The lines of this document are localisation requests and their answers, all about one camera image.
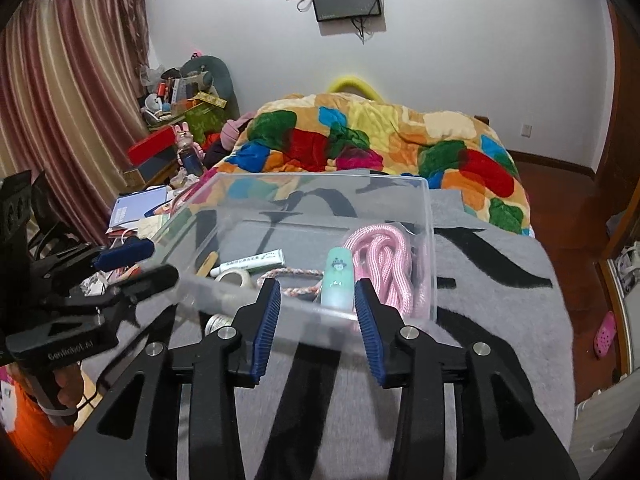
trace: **red box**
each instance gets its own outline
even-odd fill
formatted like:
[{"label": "red box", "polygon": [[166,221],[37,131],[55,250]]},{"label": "red box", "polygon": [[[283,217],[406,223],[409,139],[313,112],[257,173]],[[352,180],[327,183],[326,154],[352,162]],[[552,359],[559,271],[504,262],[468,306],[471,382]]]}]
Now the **red box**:
[{"label": "red box", "polygon": [[152,156],[175,144],[175,133],[171,126],[153,132],[146,139],[140,140],[129,148],[129,160],[134,166],[139,166]]}]

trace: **person's hand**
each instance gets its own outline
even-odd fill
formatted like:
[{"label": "person's hand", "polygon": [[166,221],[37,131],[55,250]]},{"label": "person's hand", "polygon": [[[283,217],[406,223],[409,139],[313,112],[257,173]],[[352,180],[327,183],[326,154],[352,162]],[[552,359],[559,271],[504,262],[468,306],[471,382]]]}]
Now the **person's hand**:
[{"label": "person's hand", "polygon": [[[31,397],[34,396],[29,380],[16,363],[7,365],[6,371],[15,382],[20,384],[25,393]],[[82,400],[82,393],[84,392],[84,379],[80,373],[80,365],[73,364],[53,370],[53,375],[58,386],[60,386],[58,400],[68,408],[75,408]]]}]

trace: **pink striped curtain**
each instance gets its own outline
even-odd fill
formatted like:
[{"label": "pink striped curtain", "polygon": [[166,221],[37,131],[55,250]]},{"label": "pink striped curtain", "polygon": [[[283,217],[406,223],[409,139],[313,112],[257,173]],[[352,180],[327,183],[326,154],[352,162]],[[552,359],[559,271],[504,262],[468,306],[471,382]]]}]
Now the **pink striped curtain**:
[{"label": "pink striped curtain", "polygon": [[122,22],[118,0],[24,0],[0,35],[0,173],[46,170],[55,211],[96,242],[146,136]]},{"label": "pink striped curtain", "polygon": [[147,64],[149,52],[149,26],[146,22],[145,0],[118,0],[118,2],[129,57],[136,64],[134,68],[138,76],[140,74],[138,69]]}]

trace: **brown baseboard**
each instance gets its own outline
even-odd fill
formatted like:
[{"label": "brown baseboard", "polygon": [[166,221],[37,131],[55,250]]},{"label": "brown baseboard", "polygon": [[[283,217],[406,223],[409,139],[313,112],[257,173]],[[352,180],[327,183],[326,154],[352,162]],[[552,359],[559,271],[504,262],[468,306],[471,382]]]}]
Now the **brown baseboard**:
[{"label": "brown baseboard", "polygon": [[573,162],[551,158],[550,156],[534,155],[533,153],[514,152],[513,150],[509,150],[509,153],[516,162],[530,162],[531,164],[539,164],[540,166],[558,168],[558,170],[581,173],[590,178],[596,177],[595,172],[591,168],[581,166],[580,164],[574,164]]}]

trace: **pink braided cord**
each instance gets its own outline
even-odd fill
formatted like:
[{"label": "pink braided cord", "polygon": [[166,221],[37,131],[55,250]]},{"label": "pink braided cord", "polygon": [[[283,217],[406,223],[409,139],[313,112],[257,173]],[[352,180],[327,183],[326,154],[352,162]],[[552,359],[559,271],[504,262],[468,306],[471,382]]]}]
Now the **pink braided cord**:
[{"label": "pink braided cord", "polygon": [[320,282],[314,286],[290,286],[286,288],[281,288],[280,292],[284,296],[306,296],[307,294],[313,294],[314,296],[318,295],[320,292],[320,283],[322,283],[322,276],[324,272],[322,270],[313,270],[313,269],[293,269],[292,267],[281,267],[279,269],[269,270],[265,272],[260,278],[258,278],[256,285],[258,288],[262,286],[264,280],[267,278],[277,278],[278,276],[306,276],[309,278],[318,278]]},{"label": "pink braided cord", "polygon": [[354,278],[370,278],[380,301],[408,316],[414,308],[411,247],[391,224],[362,227],[343,245],[353,253]]}]

